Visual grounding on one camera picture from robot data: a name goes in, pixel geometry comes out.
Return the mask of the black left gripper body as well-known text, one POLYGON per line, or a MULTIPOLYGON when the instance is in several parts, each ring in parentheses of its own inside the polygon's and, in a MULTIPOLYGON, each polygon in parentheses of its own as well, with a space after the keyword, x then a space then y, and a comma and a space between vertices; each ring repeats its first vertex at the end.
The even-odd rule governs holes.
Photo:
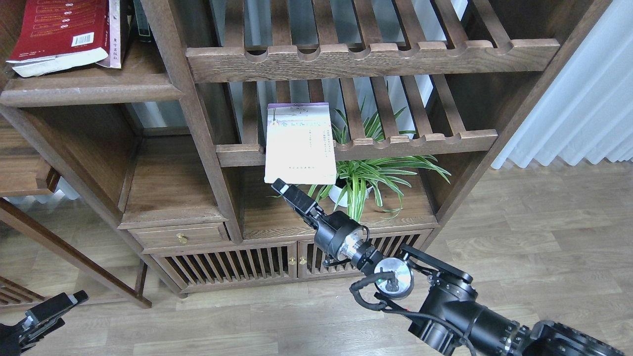
POLYGON ((36 346, 49 333, 65 325, 62 318, 37 323, 33 317, 26 317, 14 326, 0 325, 0 354, 20 356, 36 346))

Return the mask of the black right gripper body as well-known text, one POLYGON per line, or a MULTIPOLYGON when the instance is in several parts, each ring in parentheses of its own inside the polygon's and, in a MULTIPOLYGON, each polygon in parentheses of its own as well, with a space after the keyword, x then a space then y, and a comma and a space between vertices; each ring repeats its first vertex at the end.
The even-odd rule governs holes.
POLYGON ((369 241, 362 240, 364 225, 342 211, 325 215, 318 210, 299 212, 303 220, 316 230, 315 244, 323 250, 325 262, 362 262, 369 255, 369 241))

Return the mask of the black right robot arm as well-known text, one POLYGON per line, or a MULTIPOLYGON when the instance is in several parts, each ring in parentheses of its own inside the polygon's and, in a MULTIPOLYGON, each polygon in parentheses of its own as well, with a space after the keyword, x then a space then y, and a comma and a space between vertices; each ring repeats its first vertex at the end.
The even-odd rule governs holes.
POLYGON ((324 266, 350 262, 364 274, 350 287, 360 306, 404 315, 412 321, 409 332, 445 356, 460 346, 485 356, 622 354, 565 324, 542 320, 529 328, 509 320, 476 302, 468 273, 409 245, 387 257, 370 242, 368 227, 346 213, 326 214, 305 192, 280 179, 272 188, 316 230, 314 242, 324 252, 324 266))

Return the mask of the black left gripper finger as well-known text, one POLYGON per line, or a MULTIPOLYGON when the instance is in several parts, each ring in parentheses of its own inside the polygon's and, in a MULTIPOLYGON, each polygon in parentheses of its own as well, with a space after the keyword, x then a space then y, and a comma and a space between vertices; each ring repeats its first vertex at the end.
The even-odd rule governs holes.
POLYGON ((88 300, 89 296, 84 290, 71 295, 60 293, 27 310, 25 312, 26 320, 31 324, 45 324, 46 322, 61 318, 61 316, 70 309, 88 300))

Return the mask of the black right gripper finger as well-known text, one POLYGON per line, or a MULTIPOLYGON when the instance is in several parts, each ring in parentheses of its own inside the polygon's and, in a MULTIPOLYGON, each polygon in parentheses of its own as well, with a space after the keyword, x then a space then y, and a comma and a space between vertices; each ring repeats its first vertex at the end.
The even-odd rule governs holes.
POLYGON ((301 191, 296 185, 285 183, 280 178, 271 185, 275 192, 278 192, 289 206, 302 218, 317 218, 319 208, 316 201, 301 191))

